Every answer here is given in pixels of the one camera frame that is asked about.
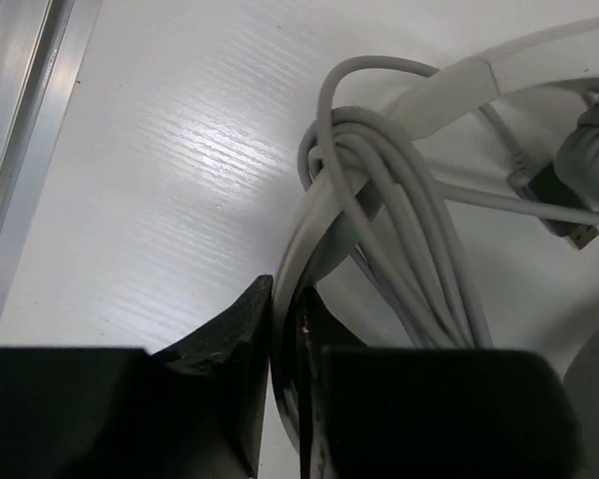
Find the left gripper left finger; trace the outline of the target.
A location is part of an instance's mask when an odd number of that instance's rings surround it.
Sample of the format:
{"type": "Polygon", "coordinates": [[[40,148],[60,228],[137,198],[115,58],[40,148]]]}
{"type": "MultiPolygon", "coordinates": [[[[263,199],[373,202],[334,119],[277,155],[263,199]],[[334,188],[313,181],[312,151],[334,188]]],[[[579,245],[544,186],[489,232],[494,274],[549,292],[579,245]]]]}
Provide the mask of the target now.
{"type": "Polygon", "coordinates": [[[0,478],[254,478],[273,280],[174,344],[0,347],[0,478]]]}

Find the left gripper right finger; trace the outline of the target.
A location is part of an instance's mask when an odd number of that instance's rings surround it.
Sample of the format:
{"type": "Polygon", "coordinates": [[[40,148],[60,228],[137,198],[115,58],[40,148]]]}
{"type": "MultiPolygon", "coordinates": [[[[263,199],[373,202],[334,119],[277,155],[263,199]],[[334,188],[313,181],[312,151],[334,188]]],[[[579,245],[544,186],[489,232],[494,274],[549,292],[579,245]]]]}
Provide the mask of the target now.
{"type": "Polygon", "coordinates": [[[305,290],[294,306],[304,478],[571,478],[580,427],[541,356],[361,342],[305,290]]]}

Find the white grey headphones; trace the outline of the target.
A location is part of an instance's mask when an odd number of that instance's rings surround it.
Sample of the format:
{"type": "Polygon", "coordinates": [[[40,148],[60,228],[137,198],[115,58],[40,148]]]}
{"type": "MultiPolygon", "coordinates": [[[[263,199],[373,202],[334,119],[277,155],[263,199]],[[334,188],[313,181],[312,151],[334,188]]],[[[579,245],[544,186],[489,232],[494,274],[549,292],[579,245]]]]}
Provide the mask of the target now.
{"type": "MultiPolygon", "coordinates": [[[[447,203],[599,227],[599,17],[443,69],[391,56],[347,59],[321,85],[298,166],[304,197],[275,279],[271,373],[300,455],[294,306],[305,290],[372,347],[502,349],[492,343],[447,203]],[[532,175],[509,198],[433,176],[415,142],[473,112],[525,161],[492,105],[543,86],[572,88],[587,100],[550,174],[532,175]]],[[[599,328],[558,377],[581,434],[571,478],[599,478],[599,328]]]]}

